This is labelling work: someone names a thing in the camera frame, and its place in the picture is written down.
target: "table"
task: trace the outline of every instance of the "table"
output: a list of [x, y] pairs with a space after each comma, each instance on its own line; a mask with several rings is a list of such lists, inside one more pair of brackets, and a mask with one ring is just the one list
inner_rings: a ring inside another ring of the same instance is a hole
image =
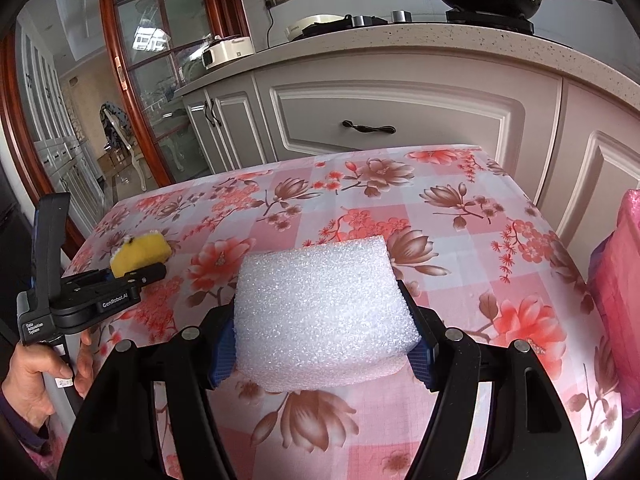
[[[100, 327], [98, 368], [121, 339], [166, 341], [228, 303], [250, 251], [383, 235], [396, 276], [447, 326], [479, 342], [529, 341], [569, 413], [588, 478], [620, 446], [616, 373], [593, 300], [534, 204], [477, 146], [302, 158], [149, 192], [119, 202], [68, 272], [106, 267], [126, 235], [150, 230], [174, 252], [167, 277]], [[478, 468], [485, 386], [460, 478]], [[180, 478], [161, 384], [156, 393], [167, 472]], [[210, 403], [239, 479], [374, 480], [404, 478], [435, 398], [407, 364], [375, 381], [288, 394], [234, 372]]]

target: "sponge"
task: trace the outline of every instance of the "sponge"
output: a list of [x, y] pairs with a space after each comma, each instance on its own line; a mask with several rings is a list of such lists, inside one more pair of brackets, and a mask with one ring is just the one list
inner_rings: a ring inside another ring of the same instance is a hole
[[132, 270], [156, 263], [164, 264], [169, 256], [171, 256], [171, 247], [158, 231], [127, 237], [111, 257], [111, 272], [116, 278], [121, 278]]

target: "foam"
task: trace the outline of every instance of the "foam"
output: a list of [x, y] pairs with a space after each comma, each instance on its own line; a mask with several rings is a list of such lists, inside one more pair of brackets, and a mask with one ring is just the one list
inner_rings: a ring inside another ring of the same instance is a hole
[[249, 254], [235, 305], [238, 369], [270, 392], [393, 374], [420, 341], [383, 237]]

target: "countertop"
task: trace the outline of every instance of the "countertop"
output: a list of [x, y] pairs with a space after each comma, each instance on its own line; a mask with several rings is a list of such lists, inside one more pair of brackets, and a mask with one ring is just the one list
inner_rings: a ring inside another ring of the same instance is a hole
[[450, 23], [366, 27], [286, 43], [210, 72], [175, 95], [180, 97], [222, 79], [275, 63], [364, 48], [425, 48], [505, 57], [570, 76], [640, 110], [640, 86], [593, 57], [535, 36]]

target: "screw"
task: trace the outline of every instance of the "screw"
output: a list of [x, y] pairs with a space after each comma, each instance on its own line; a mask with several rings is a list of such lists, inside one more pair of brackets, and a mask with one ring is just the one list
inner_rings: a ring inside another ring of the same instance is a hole
[[127, 350], [129, 350], [129, 348], [131, 348], [131, 345], [132, 343], [130, 339], [123, 339], [116, 345], [116, 351], [126, 352]]
[[188, 326], [182, 331], [182, 339], [190, 341], [196, 339], [200, 335], [200, 330], [195, 326]]
[[444, 333], [444, 335], [449, 341], [460, 341], [464, 336], [462, 330], [459, 330], [457, 328], [447, 328], [447, 331]]
[[531, 350], [531, 345], [524, 341], [524, 339], [516, 339], [516, 341], [514, 341], [513, 343], [513, 346], [518, 352], [522, 352], [523, 354], [526, 354], [529, 350]]

